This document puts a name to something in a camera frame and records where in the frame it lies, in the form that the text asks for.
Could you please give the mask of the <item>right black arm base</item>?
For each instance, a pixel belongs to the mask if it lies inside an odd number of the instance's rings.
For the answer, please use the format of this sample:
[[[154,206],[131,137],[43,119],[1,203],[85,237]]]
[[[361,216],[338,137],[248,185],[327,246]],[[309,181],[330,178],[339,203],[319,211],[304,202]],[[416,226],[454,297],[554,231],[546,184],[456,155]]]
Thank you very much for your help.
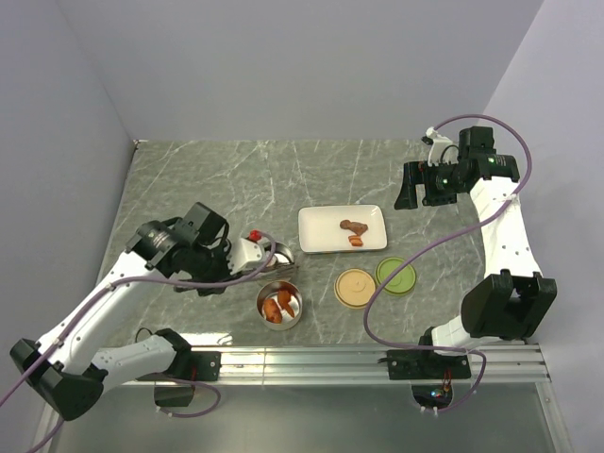
[[[427,350],[392,349],[380,358],[390,380],[443,380],[471,377],[466,356],[444,356]]]

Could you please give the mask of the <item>beige round lid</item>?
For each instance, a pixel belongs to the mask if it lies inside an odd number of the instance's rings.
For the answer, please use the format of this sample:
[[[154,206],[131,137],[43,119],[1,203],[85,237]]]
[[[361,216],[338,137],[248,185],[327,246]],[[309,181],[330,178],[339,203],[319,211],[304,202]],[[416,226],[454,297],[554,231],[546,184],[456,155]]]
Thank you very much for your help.
[[[352,268],[342,272],[334,283],[336,298],[350,309],[363,309],[376,290],[374,279],[365,271]]]

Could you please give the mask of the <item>large orange fish piece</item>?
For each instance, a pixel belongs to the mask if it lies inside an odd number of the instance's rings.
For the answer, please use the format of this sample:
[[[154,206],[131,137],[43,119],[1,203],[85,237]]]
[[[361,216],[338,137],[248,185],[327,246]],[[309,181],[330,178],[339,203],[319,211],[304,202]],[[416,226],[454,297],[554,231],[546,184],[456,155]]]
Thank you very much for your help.
[[[262,309],[264,312],[264,318],[267,322],[272,324],[281,324],[282,323],[282,313],[280,311],[280,306],[273,298],[267,298],[262,303]]]

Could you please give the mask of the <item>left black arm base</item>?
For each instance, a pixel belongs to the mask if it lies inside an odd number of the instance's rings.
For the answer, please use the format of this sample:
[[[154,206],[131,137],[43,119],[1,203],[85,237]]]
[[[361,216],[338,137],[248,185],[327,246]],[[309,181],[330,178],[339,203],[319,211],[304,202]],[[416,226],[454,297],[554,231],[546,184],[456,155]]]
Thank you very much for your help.
[[[162,378],[189,381],[216,381],[220,374],[222,354],[215,350],[181,350],[169,367],[159,373]]]

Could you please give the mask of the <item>brown meat patty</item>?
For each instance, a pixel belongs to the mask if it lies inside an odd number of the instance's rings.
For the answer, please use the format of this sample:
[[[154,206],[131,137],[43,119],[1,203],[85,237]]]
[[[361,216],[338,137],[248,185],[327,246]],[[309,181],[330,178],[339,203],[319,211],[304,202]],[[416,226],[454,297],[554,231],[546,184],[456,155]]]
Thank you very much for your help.
[[[344,229],[344,230],[349,230],[355,236],[360,237],[368,230],[368,225],[361,223],[361,222],[350,221],[348,219],[344,219],[340,222],[340,228]]]

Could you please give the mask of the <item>orange chicken wing piece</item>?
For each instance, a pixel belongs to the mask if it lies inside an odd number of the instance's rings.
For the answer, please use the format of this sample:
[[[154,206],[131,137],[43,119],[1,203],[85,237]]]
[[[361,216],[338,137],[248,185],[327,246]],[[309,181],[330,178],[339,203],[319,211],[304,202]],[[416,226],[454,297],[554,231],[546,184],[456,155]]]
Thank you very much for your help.
[[[287,290],[279,290],[277,292],[277,303],[282,310],[285,310],[292,318],[295,317],[294,309],[291,307],[290,302],[292,295]]]

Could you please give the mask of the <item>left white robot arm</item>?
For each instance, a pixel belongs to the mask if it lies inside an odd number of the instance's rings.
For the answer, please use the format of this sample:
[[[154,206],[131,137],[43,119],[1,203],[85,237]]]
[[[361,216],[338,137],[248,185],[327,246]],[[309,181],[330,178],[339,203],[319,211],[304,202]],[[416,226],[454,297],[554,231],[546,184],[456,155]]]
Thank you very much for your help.
[[[65,421],[86,413],[110,389],[159,374],[198,377],[190,344],[170,328],[141,344],[102,346],[143,301],[151,284],[222,293],[230,279],[227,220],[201,203],[182,217],[139,226],[97,287],[58,326],[10,350],[27,384]]]

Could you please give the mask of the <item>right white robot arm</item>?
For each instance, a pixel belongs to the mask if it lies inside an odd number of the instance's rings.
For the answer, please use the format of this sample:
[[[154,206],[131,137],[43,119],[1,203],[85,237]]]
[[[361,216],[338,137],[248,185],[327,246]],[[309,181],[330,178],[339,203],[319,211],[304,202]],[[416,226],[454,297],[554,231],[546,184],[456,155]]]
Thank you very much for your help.
[[[459,315],[433,328],[430,345],[416,355],[419,371],[435,378],[448,368],[449,356],[531,337],[557,284],[543,276],[533,257],[518,193],[521,174],[514,157],[496,152],[492,129],[471,126],[453,142],[431,127],[423,141],[430,147],[428,158],[405,163],[395,208],[445,206],[469,194],[485,256],[484,278],[464,296]]]

